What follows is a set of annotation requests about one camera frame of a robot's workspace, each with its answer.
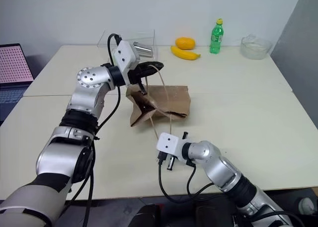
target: laptop screen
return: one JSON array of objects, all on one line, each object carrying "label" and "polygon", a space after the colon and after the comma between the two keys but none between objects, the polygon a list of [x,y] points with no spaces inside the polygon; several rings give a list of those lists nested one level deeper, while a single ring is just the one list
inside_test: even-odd
[{"label": "laptop screen", "polygon": [[0,46],[0,84],[26,81],[33,81],[33,76],[21,47]]}]

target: laptop keyboard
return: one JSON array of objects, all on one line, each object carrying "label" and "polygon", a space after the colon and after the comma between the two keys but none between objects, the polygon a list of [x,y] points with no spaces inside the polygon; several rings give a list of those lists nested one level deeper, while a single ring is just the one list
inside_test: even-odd
[{"label": "laptop keyboard", "polygon": [[26,89],[0,90],[0,104],[17,103]]}]

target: laptop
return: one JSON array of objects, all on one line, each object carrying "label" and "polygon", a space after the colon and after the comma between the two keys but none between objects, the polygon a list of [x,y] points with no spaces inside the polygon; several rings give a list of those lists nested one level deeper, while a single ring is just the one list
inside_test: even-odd
[{"label": "laptop", "polygon": [[20,44],[0,45],[0,121],[4,121],[34,78]]}]

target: black cable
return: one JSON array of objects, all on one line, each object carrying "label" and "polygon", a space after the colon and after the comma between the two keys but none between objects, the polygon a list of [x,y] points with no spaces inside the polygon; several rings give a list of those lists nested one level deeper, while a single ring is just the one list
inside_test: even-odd
[{"label": "black cable", "polygon": [[304,223],[302,222],[302,220],[298,216],[296,216],[294,213],[288,212],[288,211],[275,211],[275,212],[266,213],[264,215],[252,218],[252,219],[250,219],[250,221],[255,222],[255,221],[259,221],[259,220],[262,220],[264,218],[271,217],[271,216],[290,216],[290,217],[293,217],[299,223],[299,225],[301,227],[305,227]]},{"label": "black cable", "polygon": [[[94,161],[94,163],[95,163],[96,152],[95,152],[94,141],[91,144],[91,148],[92,148],[92,151],[93,151],[92,162]],[[88,193],[88,199],[87,199],[87,205],[86,205],[86,210],[85,210],[84,221],[83,221],[83,225],[82,225],[83,227],[87,227],[88,218],[89,218],[89,212],[90,212],[90,207],[91,207],[91,200],[92,200],[92,197],[93,197],[93,189],[94,189],[94,171],[93,171],[93,167],[92,167],[90,169],[89,193]]]},{"label": "black cable", "polygon": [[119,103],[120,103],[120,87],[119,86],[117,87],[117,90],[118,90],[118,98],[117,98],[116,106],[113,109],[113,111],[111,111],[111,113],[107,116],[107,118],[98,126],[98,128],[96,130],[96,134],[104,126],[104,124],[111,118],[111,116],[113,116],[113,114],[116,112],[116,110],[119,106]]},{"label": "black cable", "polygon": [[173,203],[176,203],[176,204],[183,204],[183,203],[186,203],[186,202],[189,202],[189,201],[193,201],[198,195],[201,194],[202,191],[204,191],[205,189],[207,189],[209,186],[212,186],[213,183],[209,183],[207,185],[205,185],[204,187],[202,187],[198,192],[196,192],[194,195],[192,195],[190,198],[186,199],[186,200],[183,200],[183,201],[179,201],[179,200],[175,200],[173,198],[171,198],[167,193],[166,191],[164,190],[163,186],[162,186],[162,182],[161,182],[161,166],[162,166],[162,163],[158,163],[158,179],[159,179],[159,186],[160,186],[160,189],[162,191],[162,193],[164,194],[164,196],[170,200],[171,202]]},{"label": "black cable", "polygon": [[[92,169],[94,168],[94,165],[95,165],[95,146],[94,146],[94,149],[92,148],[92,151],[93,151],[93,159],[91,161],[91,168],[90,170],[92,171]],[[64,209],[62,210],[60,216],[62,216],[65,211],[67,211],[67,209],[72,205],[72,203],[75,201],[75,199],[79,196],[79,194],[81,193],[81,191],[83,190],[84,186],[86,185],[88,179],[90,177],[90,174],[87,175],[87,177],[85,178],[84,182],[81,184],[80,188],[78,189],[78,191],[76,192],[76,194],[73,196],[73,198],[68,202],[68,204],[64,207]]]},{"label": "black cable", "polygon": [[[113,58],[112,58],[112,55],[111,55],[111,51],[110,51],[110,40],[112,37],[115,37],[116,39],[116,43],[119,44],[120,40],[121,40],[121,37],[115,33],[112,33],[109,35],[108,39],[107,39],[107,49],[108,49],[108,54],[109,54],[109,58],[110,58],[110,61],[112,63],[112,65],[114,65],[114,61],[113,61]],[[95,132],[95,135],[98,133],[98,131],[103,127],[103,125],[113,116],[113,114],[116,112],[118,106],[119,106],[119,103],[120,103],[120,87],[118,86],[117,87],[117,90],[118,90],[118,99],[117,99],[117,103],[116,103],[116,106],[115,108],[113,109],[113,111],[107,116],[107,118],[97,127],[96,129],[96,132]],[[90,171],[90,174],[87,175],[87,177],[85,178],[84,182],[82,183],[82,185],[80,186],[80,188],[78,189],[78,191],[76,192],[76,194],[73,196],[73,198],[68,202],[68,204],[64,207],[64,209],[62,210],[61,215],[63,215],[65,213],[65,211],[72,205],[72,203],[75,201],[75,199],[79,196],[79,194],[81,193],[81,191],[83,190],[84,186],[86,185],[86,183],[88,182],[88,179],[91,178],[91,175],[93,173],[93,167],[95,165],[95,146],[94,146],[94,143],[92,142],[92,150],[93,150],[93,160],[92,160],[92,164],[91,164],[91,171]]]},{"label": "black cable", "polygon": [[[188,182],[187,182],[187,193],[188,193],[188,196],[190,196],[190,197],[192,196],[192,194],[190,192],[190,182],[195,174],[196,168],[197,168],[196,166],[193,166],[193,171],[192,171],[192,173],[188,179]],[[194,200],[195,201],[210,201],[210,200],[217,198],[219,196],[222,196],[222,194],[214,194],[214,195],[208,196],[206,198],[195,198]]]}]

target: brown paper bag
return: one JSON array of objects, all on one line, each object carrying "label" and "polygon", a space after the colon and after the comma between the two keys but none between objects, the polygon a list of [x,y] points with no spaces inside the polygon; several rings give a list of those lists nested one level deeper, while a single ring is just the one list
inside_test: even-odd
[{"label": "brown paper bag", "polygon": [[130,126],[144,122],[153,116],[167,116],[172,120],[184,119],[189,115],[190,96],[187,86],[166,85],[168,98],[162,85],[149,85],[148,94],[143,95],[138,85],[127,88],[126,97],[133,103]]}]

